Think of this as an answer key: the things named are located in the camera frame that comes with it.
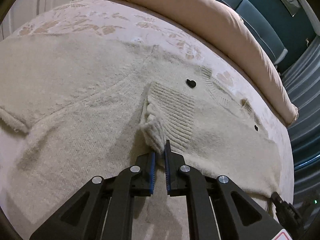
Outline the cream knitted sweater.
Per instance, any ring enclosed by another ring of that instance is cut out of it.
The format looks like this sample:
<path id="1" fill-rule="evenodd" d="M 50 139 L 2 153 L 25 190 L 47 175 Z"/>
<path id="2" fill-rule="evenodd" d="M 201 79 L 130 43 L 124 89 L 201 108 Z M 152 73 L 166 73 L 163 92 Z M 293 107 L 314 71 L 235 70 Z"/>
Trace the cream knitted sweater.
<path id="1" fill-rule="evenodd" d="M 92 176 L 115 176 L 164 145 L 244 191 L 279 189 L 276 144 L 246 99 L 158 46 L 87 34 L 1 42 L 1 118 L 26 144 L 5 191 L 13 221 L 37 223 Z"/>

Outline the pink floral bed blanket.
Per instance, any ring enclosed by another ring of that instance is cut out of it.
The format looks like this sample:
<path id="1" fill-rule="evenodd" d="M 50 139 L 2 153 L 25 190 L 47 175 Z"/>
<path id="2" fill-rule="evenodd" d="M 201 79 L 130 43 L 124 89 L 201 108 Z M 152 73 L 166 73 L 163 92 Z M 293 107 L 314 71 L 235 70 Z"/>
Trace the pink floral bed blanket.
<path id="1" fill-rule="evenodd" d="M 165 18 L 117 0 L 72 1 L 40 14 L 5 40 L 30 35 L 63 34 L 95 35 L 108 41 L 158 46 L 187 62 L 209 68 L 212 76 L 222 83 L 232 96 L 249 102 L 267 131 L 268 138 L 276 144 L 280 163 L 277 192 L 286 201 L 293 200 L 293 157 L 287 129 L 270 110 L 249 78 L 223 53 Z M 25 137 L 23 132 L 14 130 L 1 118 L 1 206 L 15 230 L 23 239 L 28 239 L 78 189 L 35 224 L 11 220 L 5 187 L 8 184 L 10 168 L 23 152 Z M 249 194 L 265 210 L 271 208 L 269 197 Z"/>

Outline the pink pillow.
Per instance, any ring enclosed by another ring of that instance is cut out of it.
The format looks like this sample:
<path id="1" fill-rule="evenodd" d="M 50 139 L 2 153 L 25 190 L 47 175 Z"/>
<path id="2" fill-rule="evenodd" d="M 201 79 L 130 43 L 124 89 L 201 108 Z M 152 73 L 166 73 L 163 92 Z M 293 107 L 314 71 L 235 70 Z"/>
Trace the pink pillow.
<path id="1" fill-rule="evenodd" d="M 152 10 L 206 40 L 246 73 L 286 126 L 298 119 L 298 108 L 271 59 L 233 9 L 216 0 L 122 1 Z"/>

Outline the teal upholstered headboard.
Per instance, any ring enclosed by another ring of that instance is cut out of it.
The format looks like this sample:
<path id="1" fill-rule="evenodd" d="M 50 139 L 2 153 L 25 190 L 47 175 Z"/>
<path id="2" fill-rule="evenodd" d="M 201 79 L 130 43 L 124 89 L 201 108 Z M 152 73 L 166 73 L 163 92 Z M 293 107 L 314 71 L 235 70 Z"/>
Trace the teal upholstered headboard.
<path id="1" fill-rule="evenodd" d="M 244 20 L 278 72 L 291 67 L 316 37 L 298 0 L 217 0 Z"/>

